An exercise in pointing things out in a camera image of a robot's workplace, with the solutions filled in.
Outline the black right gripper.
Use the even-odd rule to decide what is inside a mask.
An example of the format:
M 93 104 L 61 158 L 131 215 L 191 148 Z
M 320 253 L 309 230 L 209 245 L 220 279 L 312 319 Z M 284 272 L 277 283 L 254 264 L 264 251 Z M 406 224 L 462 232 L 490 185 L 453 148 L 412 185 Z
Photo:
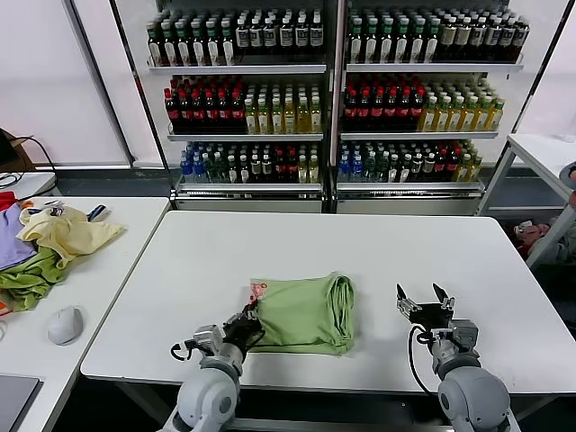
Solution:
M 433 289 L 440 303 L 416 304 L 410 299 L 399 283 L 396 284 L 396 305 L 400 314 L 412 324 L 420 325 L 426 332 L 434 329 L 447 329 L 454 315 L 455 298 L 436 283 Z

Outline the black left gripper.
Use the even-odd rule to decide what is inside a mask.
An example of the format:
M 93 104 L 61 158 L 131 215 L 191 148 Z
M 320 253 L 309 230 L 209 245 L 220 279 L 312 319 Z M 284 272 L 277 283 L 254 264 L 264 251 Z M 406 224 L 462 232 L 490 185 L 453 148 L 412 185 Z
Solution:
M 250 350 L 265 334 L 257 316 L 258 302 L 246 305 L 246 310 L 230 317 L 223 326 L 224 342 L 240 350 Z

